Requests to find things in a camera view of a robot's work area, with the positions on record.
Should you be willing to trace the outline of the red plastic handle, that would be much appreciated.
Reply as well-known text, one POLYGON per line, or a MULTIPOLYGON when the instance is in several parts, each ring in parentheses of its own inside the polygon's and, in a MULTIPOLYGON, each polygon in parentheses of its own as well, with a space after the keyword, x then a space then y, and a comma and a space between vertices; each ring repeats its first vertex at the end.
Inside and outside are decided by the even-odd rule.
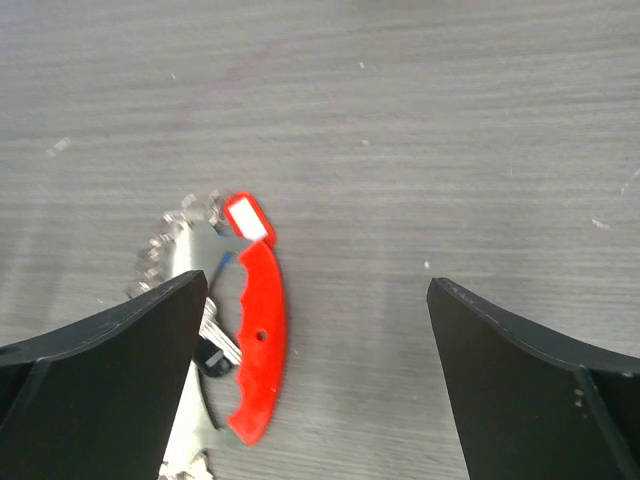
POLYGON ((287 352, 287 311, 283 280, 271 246, 264 240, 255 242, 238 260, 246 271, 237 333, 240 403, 229 416, 228 426, 244 444, 252 446, 266 432, 280 392, 287 352))

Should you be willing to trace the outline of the black capped key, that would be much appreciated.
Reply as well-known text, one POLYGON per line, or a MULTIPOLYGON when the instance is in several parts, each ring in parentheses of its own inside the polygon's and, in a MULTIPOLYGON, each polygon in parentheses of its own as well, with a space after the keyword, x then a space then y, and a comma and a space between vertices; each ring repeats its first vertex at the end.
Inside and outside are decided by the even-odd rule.
POLYGON ((241 363, 239 347, 221 329, 217 317, 217 306, 208 297, 204 305, 193 360, 200 371, 209 378, 225 376, 241 363))

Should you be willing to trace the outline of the blue capped key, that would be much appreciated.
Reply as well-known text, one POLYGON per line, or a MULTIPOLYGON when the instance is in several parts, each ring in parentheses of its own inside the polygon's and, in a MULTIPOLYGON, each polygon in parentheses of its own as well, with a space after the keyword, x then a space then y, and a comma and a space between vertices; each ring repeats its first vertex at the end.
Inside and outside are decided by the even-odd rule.
POLYGON ((234 255, 232 238, 222 231, 217 231, 217 235, 217 250, 219 259, 217 261, 216 269, 213 275, 213 281, 217 280, 226 264, 234 255))

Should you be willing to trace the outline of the red key tag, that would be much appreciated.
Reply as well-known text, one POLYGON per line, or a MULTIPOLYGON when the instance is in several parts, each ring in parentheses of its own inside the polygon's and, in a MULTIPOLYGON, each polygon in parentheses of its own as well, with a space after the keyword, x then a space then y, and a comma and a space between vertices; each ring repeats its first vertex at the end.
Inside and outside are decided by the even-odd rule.
POLYGON ((276 245, 276 232, 251 193, 231 193, 224 201, 223 211, 237 235, 253 242, 264 241, 271 248, 276 245))

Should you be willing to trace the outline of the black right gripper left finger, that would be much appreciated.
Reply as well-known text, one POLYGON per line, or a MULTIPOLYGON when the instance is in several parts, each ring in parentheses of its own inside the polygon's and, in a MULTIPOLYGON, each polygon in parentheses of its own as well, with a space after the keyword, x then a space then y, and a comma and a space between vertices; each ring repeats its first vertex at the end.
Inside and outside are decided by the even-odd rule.
POLYGON ((177 356, 154 331, 176 293, 142 295, 1 349, 4 479, 155 479, 177 356))

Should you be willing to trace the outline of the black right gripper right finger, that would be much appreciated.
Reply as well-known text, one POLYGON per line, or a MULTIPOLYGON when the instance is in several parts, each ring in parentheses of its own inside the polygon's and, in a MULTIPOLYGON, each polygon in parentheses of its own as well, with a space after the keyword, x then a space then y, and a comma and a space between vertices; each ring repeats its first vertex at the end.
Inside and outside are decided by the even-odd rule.
POLYGON ((447 278, 431 280, 426 303, 470 478, 638 478, 637 358, 447 278))

